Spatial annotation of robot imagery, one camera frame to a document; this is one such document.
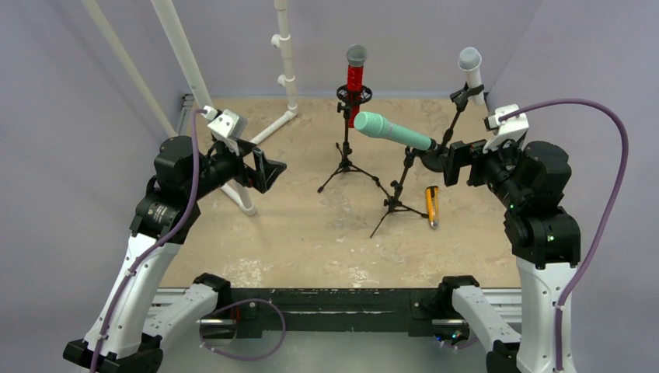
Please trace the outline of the black tripod stand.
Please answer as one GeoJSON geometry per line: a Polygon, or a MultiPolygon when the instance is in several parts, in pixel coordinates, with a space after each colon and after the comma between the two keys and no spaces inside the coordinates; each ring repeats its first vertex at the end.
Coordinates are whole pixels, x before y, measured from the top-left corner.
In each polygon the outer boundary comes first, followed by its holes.
{"type": "Polygon", "coordinates": [[[387,190],[382,189],[386,195],[386,199],[383,201],[383,205],[387,207],[387,211],[383,214],[381,217],[379,223],[376,225],[372,233],[370,234],[369,238],[372,239],[375,233],[378,231],[380,225],[383,223],[385,218],[393,213],[396,212],[413,212],[414,214],[418,214],[422,218],[428,218],[429,215],[428,213],[423,213],[421,211],[418,211],[414,208],[411,208],[407,205],[405,205],[401,200],[401,194],[403,192],[403,184],[406,180],[406,176],[408,174],[408,171],[414,164],[414,159],[417,157],[420,157],[421,151],[415,148],[410,148],[406,147],[405,148],[405,159],[403,160],[403,171],[401,174],[401,177],[398,180],[393,180],[390,183],[390,186],[392,188],[392,194],[390,194],[387,190]]]}
{"type": "Polygon", "coordinates": [[[363,103],[368,103],[372,99],[372,91],[367,86],[363,85],[362,88],[358,91],[348,89],[347,85],[342,85],[336,90],[336,97],[339,100],[337,104],[336,111],[343,114],[344,119],[344,129],[343,129],[343,143],[339,145],[337,142],[335,144],[336,149],[341,155],[341,160],[335,169],[335,171],[328,177],[328,179],[317,189],[318,193],[322,193],[325,189],[325,186],[330,182],[330,180],[339,174],[342,173],[362,173],[372,179],[375,185],[385,193],[388,192],[382,186],[380,179],[377,176],[370,174],[369,172],[363,170],[360,167],[357,167],[350,159],[349,156],[352,154],[353,149],[350,146],[349,142],[349,130],[350,130],[350,118],[353,113],[357,112],[359,106],[363,103]]]}

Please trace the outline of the teal toy microphone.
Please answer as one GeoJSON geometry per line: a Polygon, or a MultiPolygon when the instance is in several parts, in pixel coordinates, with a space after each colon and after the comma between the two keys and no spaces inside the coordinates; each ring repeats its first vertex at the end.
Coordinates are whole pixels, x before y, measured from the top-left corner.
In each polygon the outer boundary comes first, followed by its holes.
{"type": "Polygon", "coordinates": [[[434,139],[395,124],[378,113],[358,113],[354,118],[354,128],[367,137],[389,140],[422,152],[435,150],[438,146],[434,139]]]}

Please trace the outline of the red glitter microphone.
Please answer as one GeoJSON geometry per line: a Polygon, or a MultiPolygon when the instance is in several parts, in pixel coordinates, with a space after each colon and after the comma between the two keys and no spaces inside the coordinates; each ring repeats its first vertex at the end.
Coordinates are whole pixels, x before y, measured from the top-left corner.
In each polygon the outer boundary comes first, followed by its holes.
{"type": "Polygon", "coordinates": [[[350,108],[350,116],[348,120],[349,128],[354,127],[354,118],[359,113],[364,63],[366,62],[367,56],[368,53],[366,48],[360,44],[351,45],[346,53],[348,61],[347,105],[350,108]]]}

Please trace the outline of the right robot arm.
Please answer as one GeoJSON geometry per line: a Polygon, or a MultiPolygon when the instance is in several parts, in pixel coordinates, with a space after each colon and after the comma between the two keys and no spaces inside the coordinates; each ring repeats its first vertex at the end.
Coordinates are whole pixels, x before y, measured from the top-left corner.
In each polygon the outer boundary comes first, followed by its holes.
{"type": "Polygon", "coordinates": [[[509,327],[475,285],[439,291],[438,310],[461,315],[486,350],[489,372],[572,372],[570,281],[581,260],[581,230],[561,206],[572,170],[568,154],[546,141],[487,151],[485,141],[453,143],[440,156],[446,186],[469,167],[505,207],[504,232],[521,284],[521,330],[509,327]]]}

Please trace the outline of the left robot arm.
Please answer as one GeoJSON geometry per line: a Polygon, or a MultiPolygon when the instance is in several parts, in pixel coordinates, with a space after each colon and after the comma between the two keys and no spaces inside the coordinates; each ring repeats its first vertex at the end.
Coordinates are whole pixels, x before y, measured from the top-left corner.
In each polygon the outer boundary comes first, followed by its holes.
{"type": "Polygon", "coordinates": [[[127,251],[110,295],[90,331],[67,343],[66,361],[91,372],[155,372],[164,353],[198,319],[232,307],[230,284],[202,274],[164,310],[151,314],[159,285],[200,216],[198,202],[236,181],[267,192],[287,166],[248,141],[231,152],[216,141],[206,153],[180,135],[161,144],[155,175],[135,208],[127,251]]]}

